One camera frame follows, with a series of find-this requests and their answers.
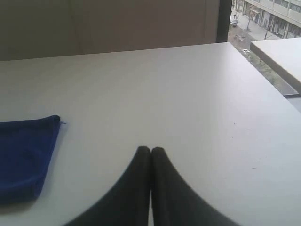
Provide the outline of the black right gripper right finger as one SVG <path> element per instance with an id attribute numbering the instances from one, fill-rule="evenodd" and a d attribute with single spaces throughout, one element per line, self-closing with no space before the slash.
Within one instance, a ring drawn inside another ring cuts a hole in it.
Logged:
<path id="1" fill-rule="evenodd" d="M 152 214 L 156 226 L 234 226 L 183 180 L 165 150 L 156 147 L 152 159 Z"/>

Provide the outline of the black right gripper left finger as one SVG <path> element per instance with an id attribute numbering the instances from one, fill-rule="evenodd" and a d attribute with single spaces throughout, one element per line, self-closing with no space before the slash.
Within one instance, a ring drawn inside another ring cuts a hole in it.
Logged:
<path id="1" fill-rule="evenodd" d="M 137 148 L 115 185 L 67 226 L 146 226 L 151 195 L 151 151 Z"/>

